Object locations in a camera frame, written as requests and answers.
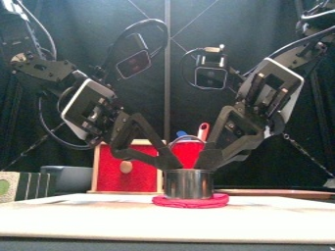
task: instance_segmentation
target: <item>table surface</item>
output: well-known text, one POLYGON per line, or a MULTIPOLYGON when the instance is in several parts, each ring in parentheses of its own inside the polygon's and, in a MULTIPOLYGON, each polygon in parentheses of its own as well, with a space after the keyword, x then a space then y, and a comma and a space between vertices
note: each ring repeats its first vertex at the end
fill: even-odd
POLYGON ((335 204, 231 196, 215 209, 152 204, 155 195, 72 194, 0 205, 0 236, 68 239, 335 243, 335 204))

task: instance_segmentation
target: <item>black backdrop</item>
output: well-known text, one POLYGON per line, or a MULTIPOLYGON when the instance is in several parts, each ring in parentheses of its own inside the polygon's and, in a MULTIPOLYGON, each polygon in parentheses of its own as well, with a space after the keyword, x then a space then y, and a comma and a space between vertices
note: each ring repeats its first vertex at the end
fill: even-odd
MULTIPOLYGON (((164 136, 166 71, 170 71, 170 138, 186 130, 190 134, 203 122, 214 123, 222 107, 235 100, 238 86, 222 91, 203 92, 184 83, 179 61, 186 51, 226 44, 232 67, 250 70, 262 59, 287 43, 295 41, 298 10, 295 1, 282 0, 31 0, 24 1, 55 40, 57 60, 69 60, 79 69, 92 73, 91 66, 104 60, 107 48, 120 32, 147 18, 164 20, 170 16, 170 65, 160 55, 154 66, 138 77, 115 84, 128 113, 140 112, 160 136, 164 136)), ((36 29, 41 45, 45 36, 36 29)), ((148 32, 147 39, 155 42, 148 32)), ((334 140, 334 52, 319 69, 319 86, 326 107, 327 125, 334 140)), ((36 89, 17 83, 1 66, 1 168, 44 136, 35 107, 36 89)), ((59 123, 55 104, 45 104, 49 127, 59 123)), ((287 124, 287 133, 308 153, 335 172, 332 149, 323 149, 320 128, 311 84, 307 82, 302 97, 287 124)), ((68 129, 59 135, 71 142, 80 141, 68 129)), ((43 165, 91 167, 93 151, 65 149, 51 139, 20 160, 8 171, 37 172, 43 165)), ((216 173, 216 184, 256 186, 319 186, 328 178, 324 171, 292 147, 283 136, 264 140, 243 163, 232 163, 216 173)))

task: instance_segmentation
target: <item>wire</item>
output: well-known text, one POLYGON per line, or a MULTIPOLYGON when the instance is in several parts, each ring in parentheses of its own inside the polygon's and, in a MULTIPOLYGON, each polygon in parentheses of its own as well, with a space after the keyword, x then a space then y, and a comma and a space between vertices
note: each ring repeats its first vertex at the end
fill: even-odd
POLYGON ((49 45, 51 45, 51 54, 52 54, 52 57, 53 57, 53 60, 56 60, 57 58, 57 52, 56 52, 56 46, 55 46, 55 42, 52 40, 52 37, 47 31, 47 29, 44 28, 43 24, 40 23, 40 21, 36 19, 36 17, 33 16, 33 14, 31 13, 31 11, 27 9, 25 5, 23 4, 21 1, 16 1, 17 4, 20 5, 20 7, 24 9, 25 13, 31 16, 31 18, 33 19, 33 21, 36 22, 36 24, 39 25, 40 29, 43 30, 45 36, 47 36, 47 39, 49 41, 49 45))
POLYGON ((115 50, 115 48, 118 48, 118 45, 122 43, 123 39, 127 38, 127 36, 134 32, 134 30, 136 30, 138 28, 143 28, 146 26, 150 26, 150 25, 156 25, 164 33, 163 45, 151 53, 151 58, 155 58, 159 55, 159 53, 166 49, 166 47, 168 45, 168 27, 167 27, 167 25, 164 24, 163 21, 156 20, 156 19, 143 20, 143 21, 135 23, 134 25, 131 25, 127 29, 124 29, 122 34, 118 36, 116 41, 114 42, 114 44, 109 47, 108 56, 101 64, 101 68, 104 70, 107 69, 107 67, 112 61, 114 50, 115 50))
POLYGON ((43 129, 45 130, 47 134, 55 139, 55 141, 57 143, 60 143, 63 146, 65 146, 67 148, 69 149, 73 149, 73 150, 80 150, 80 151, 84 151, 84 150, 91 150, 93 147, 91 145, 75 145, 67 141, 64 141, 61 138, 59 138, 56 136, 56 134, 51 131, 51 129, 48 128, 47 124, 45 124, 45 121, 44 121, 44 118, 43 118, 43 113, 41 113, 41 96, 39 96, 37 98, 37 117, 39 117, 39 121, 40 121, 40 124, 41 124, 41 127, 43 129))
MULTIPOLYGON (((335 26, 327 28, 326 30, 320 31, 319 33, 304 37, 303 39, 290 43, 288 45, 286 45, 284 47, 282 47, 279 50, 276 50, 267 58, 275 59, 280 54, 286 53, 287 51, 290 51, 291 49, 307 44, 311 41, 316 41, 320 40, 326 35, 331 34, 335 31, 335 26)), ((256 67, 254 67, 247 73, 244 73, 244 76, 248 76, 252 71, 256 69, 256 67)))

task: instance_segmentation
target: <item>mounted camera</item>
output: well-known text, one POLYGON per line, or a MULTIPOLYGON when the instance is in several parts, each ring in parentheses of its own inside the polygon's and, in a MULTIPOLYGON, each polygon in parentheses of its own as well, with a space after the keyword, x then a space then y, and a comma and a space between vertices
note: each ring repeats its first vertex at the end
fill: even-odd
POLYGON ((227 82, 227 55, 224 45, 204 48, 204 55, 198 55, 195 85, 200 88, 223 89, 227 82))

